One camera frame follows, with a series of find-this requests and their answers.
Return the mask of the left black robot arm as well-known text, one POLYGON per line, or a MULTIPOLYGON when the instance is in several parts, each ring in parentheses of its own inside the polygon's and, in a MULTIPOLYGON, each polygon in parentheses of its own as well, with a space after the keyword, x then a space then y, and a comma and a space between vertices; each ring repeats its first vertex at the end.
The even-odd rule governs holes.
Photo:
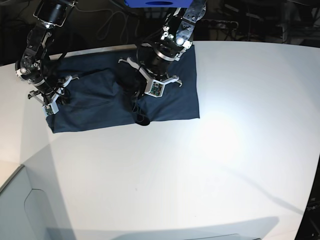
POLYGON ((131 113, 136 124, 147 126, 151 122, 138 105, 139 98, 144 95, 161 98, 167 85, 183 85, 179 76, 169 75, 168 68, 191 48, 193 31, 197 21, 206 13, 206 4, 205 0, 193 0, 185 10, 177 8, 172 11, 163 26, 137 46, 136 60, 131 57, 118 60, 119 63, 129 64, 142 77, 130 97, 131 113))

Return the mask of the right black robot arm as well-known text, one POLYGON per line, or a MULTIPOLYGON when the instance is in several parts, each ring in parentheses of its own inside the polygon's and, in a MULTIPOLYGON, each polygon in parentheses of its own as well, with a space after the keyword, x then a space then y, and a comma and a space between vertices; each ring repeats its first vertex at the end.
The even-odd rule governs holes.
POLYGON ((41 0, 33 13, 37 22, 27 35, 21 60, 15 63, 16 76, 33 85, 47 100, 54 95, 67 98, 63 83, 55 73, 67 53, 63 52, 53 64, 49 50, 55 41, 57 29, 67 22, 76 4, 75 0, 41 0))

